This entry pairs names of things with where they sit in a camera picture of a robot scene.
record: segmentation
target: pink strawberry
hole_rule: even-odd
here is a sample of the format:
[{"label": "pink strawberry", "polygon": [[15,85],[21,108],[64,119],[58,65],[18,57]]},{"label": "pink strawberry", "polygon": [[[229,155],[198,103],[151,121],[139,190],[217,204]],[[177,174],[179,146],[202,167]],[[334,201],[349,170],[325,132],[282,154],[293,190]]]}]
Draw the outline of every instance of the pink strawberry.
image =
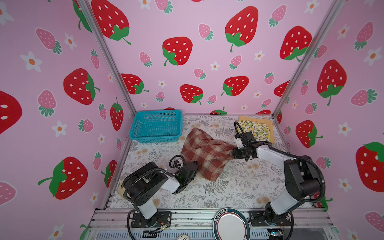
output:
[{"label": "pink strawberry", "polygon": [[312,114],[313,112],[316,112],[316,109],[317,109],[317,104],[316,103],[310,103],[305,108],[305,113],[306,114]]},{"label": "pink strawberry", "polygon": [[98,59],[98,56],[97,56],[95,49],[91,50],[91,61],[92,61],[93,65],[95,66],[95,68],[99,69],[100,62],[99,62],[99,59]]},{"label": "pink strawberry", "polygon": [[206,41],[210,41],[214,37],[214,32],[211,31],[211,27],[206,24],[199,25],[200,37],[205,38]]},{"label": "pink strawberry", "polygon": [[195,73],[195,77],[197,78],[205,79],[207,77],[204,71],[201,69],[195,68],[193,72]]},{"label": "pink strawberry", "polygon": [[283,20],[286,11],[287,11],[286,5],[281,5],[275,11],[273,11],[272,18],[269,19],[269,26],[273,28],[276,25],[278,25],[279,21]]},{"label": "pink strawberry", "polygon": [[146,54],[145,52],[141,52],[140,53],[140,61],[144,64],[144,66],[146,67],[151,67],[152,66],[152,62],[151,62],[151,58],[148,56],[148,54]]},{"label": "pink strawberry", "polygon": [[355,50],[359,51],[367,45],[367,41],[373,35],[373,22],[368,22],[360,30],[359,34],[356,36]]},{"label": "pink strawberry", "polygon": [[384,232],[384,216],[377,212],[369,212],[364,215],[365,220],[380,232]]},{"label": "pink strawberry", "polygon": [[116,140],[116,144],[118,145],[118,150],[121,151],[121,145],[122,145],[122,143],[121,143],[120,138],[118,138],[118,139]]},{"label": "pink strawberry", "polygon": [[209,105],[214,104],[215,101],[216,101],[216,99],[217,99],[216,95],[212,95],[212,96],[210,96],[210,97],[208,98],[208,104],[209,104]]},{"label": "pink strawberry", "polygon": [[48,32],[42,28],[36,28],[36,35],[40,39],[41,43],[49,50],[52,50],[53,53],[60,55],[63,51],[61,50],[61,46],[59,41],[55,41],[55,37],[52,33]]},{"label": "pink strawberry", "polygon": [[165,14],[172,12],[172,3],[168,0],[155,0],[156,6],[160,11],[164,11]]},{"label": "pink strawberry", "polygon": [[164,100],[165,96],[164,96],[164,93],[163,92],[158,92],[156,94],[156,100],[159,101],[159,102],[162,102]]},{"label": "pink strawberry", "polygon": [[358,91],[352,98],[351,98],[351,103],[356,106],[364,106],[367,103],[372,103],[375,101],[377,98],[376,96],[378,93],[376,93],[375,90],[373,89],[368,89],[367,91],[362,89]]},{"label": "pink strawberry", "polygon": [[286,135],[290,134],[291,133],[291,127],[290,126],[286,126],[285,129],[284,129],[284,133]]},{"label": "pink strawberry", "polygon": [[319,157],[316,160],[317,166],[321,167],[322,169],[330,168],[331,167],[331,161],[327,157]]},{"label": "pink strawberry", "polygon": [[268,105],[270,105],[272,102],[272,99],[267,99],[263,102],[262,108],[266,108]]},{"label": "pink strawberry", "polygon": [[269,84],[271,84],[274,81],[274,79],[275,79],[275,77],[273,76],[273,73],[268,73],[268,74],[265,75],[264,81],[265,81],[266,84],[269,85]]},{"label": "pink strawberry", "polygon": [[327,51],[327,47],[325,45],[321,45],[313,54],[314,58],[321,58],[325,52]]},{"label": "pink strawberry", "polygon": [[231,64],[229,64],[229,68],[231,70],[235,70],[238,65],[241,63],[241,56],[237,55],[236,57],[232,58]]},{"label": "pink strawberry", "polygon": [[0,206],[16,197],[17,190],[9,182],[0,181]]},{"label": "pink strawberry", "polygon": [[101,153],[97,152],[95,154],[95,159],[93,160],[93,168],[95,169],[95,171],[99,169],[100,165],[101,165]]},{"label": "pink strawberry", "polygon": [[301,86],[301,95],[304,96],[307,90],[308,90],[308,80],[305,79],[303,82],[303,85]]},{"label": "pink strawberry", "polygon": [[104,105],[100,103],[99,105],[100,117],[103,120],[107,119],[107,109],[104,108]]},{"label": "pink strawberry", "polygon": [[50,90],[43,90],[37,98],[37,102],[40,104],[39,111],[41,115],[47,118],[55,113],[53,109],[56,107],[56,100]]},{"label": "pink strawberry", "polygon": [[93,123],[88,119],[81,120],[78,126],[79,130],[82,132],[90,132],[93,129]]}]

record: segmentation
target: folded cloth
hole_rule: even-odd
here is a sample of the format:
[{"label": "folded cloth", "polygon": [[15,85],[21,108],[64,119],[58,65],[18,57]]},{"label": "folded cloth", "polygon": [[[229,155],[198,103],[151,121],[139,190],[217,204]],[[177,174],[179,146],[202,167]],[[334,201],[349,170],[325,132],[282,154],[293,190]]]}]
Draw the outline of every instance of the folded cloth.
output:
[{"label": "folded cloth", "polygon": [[227,162],[234,159],[235,145],[215,140],[201,129],[193,128],[185,139],[181,155],[186,162],[197,161],[205,179],[216,181]]}]

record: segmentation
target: pink wallpaper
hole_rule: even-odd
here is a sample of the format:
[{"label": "pink wallpaper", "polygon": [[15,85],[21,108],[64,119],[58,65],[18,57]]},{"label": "pink wallpaper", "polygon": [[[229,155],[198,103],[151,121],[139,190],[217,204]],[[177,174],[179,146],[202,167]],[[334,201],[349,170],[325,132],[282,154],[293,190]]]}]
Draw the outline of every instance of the pink wallpaper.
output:
[{"label": "pink wallpaper", "polygon": [[102,206],[132,118],[89,30],[71,0],[0,2],[0,239],[83,239]]},{"label": "pink wallpaper", "polygon": [[322,168],[344,240],[384,239],[383,9],[346,2],[282,109],[292,152]]},{"label": "pink wallpaper", "polygon": [[270,113],[332,0],[89,2],[137,111]]}]

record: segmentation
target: red strawberry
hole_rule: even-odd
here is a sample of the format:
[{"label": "red strawberry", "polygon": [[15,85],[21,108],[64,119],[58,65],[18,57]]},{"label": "red strawberry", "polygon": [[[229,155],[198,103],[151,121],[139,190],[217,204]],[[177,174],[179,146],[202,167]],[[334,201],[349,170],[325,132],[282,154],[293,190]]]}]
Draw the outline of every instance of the red strawberry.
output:
[{"label": "red strawberry", "polygon": [[95,154],[95,159],[93,160],[93,168],[95,169],[95,171],[99,169],[100,165],[101,165],[101,153],[97,152]]},{"label": "red strawberry", "polygon": [[302,26],[289,30],[280,49],[280,58],[285,60],[297,59],[307,50],[312,41],[312,35]]},{"label": "red strawberry", "polygon": [[347,82],[347,74],[344,68],[336,60],[325,63],[319,80],[317,92],[323,98],[329,98],[327,106],[331,103],[331,97],[337,95]]},{"label": "red strawberry", "polygon": [[99,69],[100,61],[98,59],[98,55],[97,55],[95,49],[91,50],[91,61],[93,63],[93,66],[95,66],[96,69]]},{"label": "red strawberry", "polygon": [[376,90],[373,89],[368,89],[367,91],[362,89],[358,91],[352,98],[351,98],[351,103],[356,106],[364,106],[367,103],[372,103],[375,101],[377,98],[376,96],[378,93],[376,93]]},{"label": "red strawberry", "polygon": [[121,142],[121,140],[120,140],[119,137],[118,137],[118,139],[116,140],[116,144],[118,145],[118,150],[121,151],[122,142]]},{"label": "red strawberry", "polygon": [[305,79],[303,82],[303,85],[301,86],[301,95],[304,96],[307,90],[308,90],[308,80]]},{"label": "red strawberry", "polygon": [[116,169],[116,165],[117,165],[117,162],[115,160],[112,160],[108,164],[107,168],[105,169],[105,173],[103,173],[103,171],[101,170],[101,173],[105,175],[104,183],[105,183],[105,186],[107,186],[107,188],[109,187],[109,184],[111,183],[112,176],[113,176],[115,169]]},{"label": "red strawberry", "polygon": [[312,103],[312,104],[310,103],[307,105],[304,112],[306,114],[312,114],[313,112],[316,112],[316,109],[317,109],[317,104],[316,103]]},{"label": "red strawberry", "polygon": [[206,24],[199,25],[200,37],[205,38],[206,41],[210,41],[214,37],[214,32],[211,31],[211,27]]},{"label": "red strawberry", "polygon": [[95,89],[100,91],[100,89],[94,87],[93,79],[82,68],[76,69],[65,77],[63,84],[65,93],[84,105],[91,104],[95,99]]},{"label": "red strawberry", "polygon": [[61,50],[61,46],[59,41],[55,41],[55,37],[52,33],[48,32],[42,28],[36,28],[36,35],[40,39],[41,43],[49,50],[52,50],[53,53],[60,55],[63,51]]},{"label": "red strawberry", "polygon": [[0,181],[0,206],[16,197],[17,190],[9,182]]},{"label": "red strawberry", "polygon": [[129,22],[124,13],[107,0],[92,0],[92,11],[100,30],[107,38],[119,41],[129,35]]},{"label": "red strawberry", "polygon": [[356,36],[355,50],[359,51],[367,45],[367,41],[373,35],[373,22],[368,22],[360,30],[359,34]]},{"label": "red strawberry", "polygon": [[240,63],[241,63],[241,56],[238,55],[238,56],[232,58],[231,64],[229,64],[229,68],[231,70],[235,70],[237,68],[237,66],[240,65]]},{"label": "red strawberry", "polygon": [[40,105],[39,111],[42,116],[47,118],[55,113],[53,109],[56,107],[56,100],[50,90],[43,90],[37,98],[37,103]]},{"label": "red strawberry", "polygon": [[262,108],[266,108],[268,105],[270,105],[272,102],[272,99],[267,99],[263,102]]},{"label": "red strawberry", "polygon": [[225,26],[227,41],[240,47],[249,43],[256,33],[259,12],[257,8],[248,6],[236,14]]},{"label": "red strawberry", "polygon": [[274,81],[274,79],[275,79],[275,77],[273,76],[273,73],[267,73],[265,75],[264,82],[269,85]]},{"label": "red strawberry", "polygon": [[224,92],[220,96],[223,96],[224,93],[228,96],[237,96],[244,91],[248,83],[249,78],[246,76],[227,78],[223,84]]},{"label": "red strawberry", "polygon": [[327,169],[331,167],[331,161],[327,157],[319,157],[316,160],[316,164],[322,169]]},{"label": "red strawberry", "polygon": [[278,25],[279,21],[283,20],[286,11],[287,11],[286,5],[281,5],[275,11],[273,11],[272,18],[269,19],[269,26],[273,28],[276,25]]},{"label": "red strawberry", "polygon": [[14,125],[22,114],[19,102],[11,95],[0,91],[0,134]]},{"label": "red strawberry", "polygon": [[380,232],[384,232],[384,216],[377,212],[369,212],[364,215],[365,220]]},{"label": "red strawberry", "polygon": [[223,110],[218,109],[218,110],[212,111],[211,114],[227,114],[227,112],[224,112],[224,108],[225,107],[223,107]]},{"label": "red strawberry", "polygon": [[81,162],[74,157],[66,157],[53,170],[53,177],[39,181],[52,179],[49,190],[56,199],[66,199],[79,190],[87,181],[88,171]]},{"label": "red strawberry", "polygon": [[316,143],[317,128],[312,121],[306,120],[296,126],[296,136],[299,138],[304,147],[310,148]]},{"label": "red strawberry", "polygon": [[122,120],[124,118],[124,112],[120,104],[118,104],[118,98],[116,102],[112,104],[111,110],[109,111],[113,128],[118,131],[121,128]]},{"label": "red strawberry", "polygon": [[180,93],[184,101],[187,103],[197,103],[203,98],[203,90],[199,87],[184,84],[180,87]]},{"label": "red strawberry", "polygon": [[144,83],[138,76],[125,73],[122,73],[121,76],[129,93],[139,94],[142,91],[149,92],[149,90],[144,90]]},{"label": "red strawberry", "polygon": [[107,119],[107,110],[104,108],[104,105],[100,103],[99,105],[100,117],[103,120]]},{"label": "red strawberry", "polygon": [[384,145],[371,142],[359,148],[356,164],[362,183],[375,192],[384,192]]},{"label": "red strawberry", "polygon": [[313,54],[314,58],[321,58],[325,52],[327,51],[327,47],[325,45],[321,45]]},{"label": "red strawberry", "polygon": [[285,92],[287,86],[288,86],[288,83],[289,81],[286,81],[285,83],[283,84],[280,84],[279,86],[277,86],[275,88],[275,90],[273,91],[273,93],[278,96],[278,97],[281,97],[283,95],[283,93]]},{"label": "red strawberry", "polygon": [[191,55],[192,42],[185,36],[168,38],[163,42],[163,55],[172,65],[184,65]]},{"label": "red strawberry", "polygon": [[267,110],[267,109],[265,109],[265,110],[263,110],[263,111],[260,111],[260,112],[258,112],[258,113],[255,113],[255,114],[271,114],[271,110]]}]

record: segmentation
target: white flower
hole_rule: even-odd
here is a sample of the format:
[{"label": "white flower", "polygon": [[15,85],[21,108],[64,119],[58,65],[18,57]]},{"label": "white flower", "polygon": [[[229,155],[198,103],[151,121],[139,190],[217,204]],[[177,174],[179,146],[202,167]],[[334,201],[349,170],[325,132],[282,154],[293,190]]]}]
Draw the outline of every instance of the white flower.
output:
[{"label": "white flower", "polygon": [[73,36],[68,36],[67,33],[64,34],[66,38],[64,42],[70,46],[71,50],[73,50],[73,47],[77,47],[76,43],[73,41]]},{"label": "white flower", "polygon": [[7,7],[4,2],[0,2],[0,24],[5,25],[5,20],[13,21],[13,17],[7,13]]},{"label": "white flower", "polygon": [[259,61],[261,61],[261,60],[262,60],[262,57],[264,57],[264,56],[265,56],[265,54],[263,53],[262,50],[260,50],[260,52],[255,53],[255,59],[254,59],[254,60],[259,60]]},{"label": "white flower", "polygon": [[97,140],[99,140],[99,145],[101,145],[102,143],[105,143],[105,136],[100,133],[100,137],[98,137]]},{"label": "white flower", "polygon": [[263,95],[262,93],[260,93],[260,91],[258,91],[257,93],[254,93],[254,98],[259,98],[261,95]]},{"label": "white flower", "polygon": [[294,102],[292,103],[292,108],[296,110],[296,107],[297,107],[297,103],[296,103],[296,101],[294,101]]},{"label": "white flower", "polygon": [[339,40],[340,38],[345,38],[350,28],[351,28],[350,26],[347,26],[347,24],[344,24],[343,28],[337,32],[339,34],[339,36],[337,37],[337,40]]},{"label": "white flower", "polygon": [[368,56],[366,58],[364,58],[363,62],[368,62],[368,65],[369,66],[372,66],[373,63],[376,61],[376,60],[379,60],[381,59],[383,56],[380,54],[380,51],[381,51],[381,47],[379,47],[378,49],[376,49],[375,51],[373,51],[372,49],[370,49],[368,51]]},{"label": "white flower", "polygon": [[348,132],[352,130],[352,128],[348,127],[348,123],[345,122],[343,125],[339,124],[339,134],[342,133],[344,136],[348,135]]},{"label": "white flower", "polygon": [[217,69],[220,67],[219,64],[217,64],[217,62],[215,61],[213,64],[211,64],[211,70],[215,70],[217,71]]},{"label": "white flower", "polygon": [[352,189],[351,185],[348,184],[348,179],[342,180],[339,178],[339,188],[344,189],[345,192],[348,192],[348,189]]},{"label": "white flower", "polygon": [[43,63],[40,59],[35,58],[33,53],[29,51],[28,56],[20,55],[22,60],[26,62],[26,69],[31,70],[32,68],[38,72],[41,72],[39,65]]},{"label": "white flower", "polygon": [[141,3],[140,4],[141,9],[143,8],[149,9],[149,3],[151,2],[151,0],[139,0],[139,2]]},{"label": "white flower", "polygon": [[313,10],[319,5],[320,3],[318,3],[317,0],[312,0],[307,2],[307,8],[305,9],[304,13],[307,13],[307,12],[313,13]]},{"label": "white flower", "polygon": [[97,200],[99,200],[99,199],[97,198],[97,195],[99,195],[98,192],[93,192],[93,195],[92,195],[92,197],[91,197],[91,199],[90,199],[90,201],[92,202],[92,205],[93,205]]},{"label": "white flower", "polygon": [[352,232],[349,228],[347,228],[347,231],[348,231],[348,238],[349,239],[359,240],[357,232]]},{"label": "white flower", "polygon": [[67,128],[66,124],[61,124],[60,121],[57,121],[57,126],[53,126],[52,130],[56,131],[56,137],[66,135],[65,129]]},{"label": "white flower", "polygon": [[61,237],[63,235],[63,232],[62,232],[63,227],[64,227],[64,224],[61,225],[60,227],[56,225],[53,228],[53,233],[49,235],[48,240],[56,240],[58,237]]},{"label": "white flower", "polygon": [[158,81],[158,82],[159,82],[158,86],[160,86],[162,88],[164,88],[166,86],[165,81]]}]

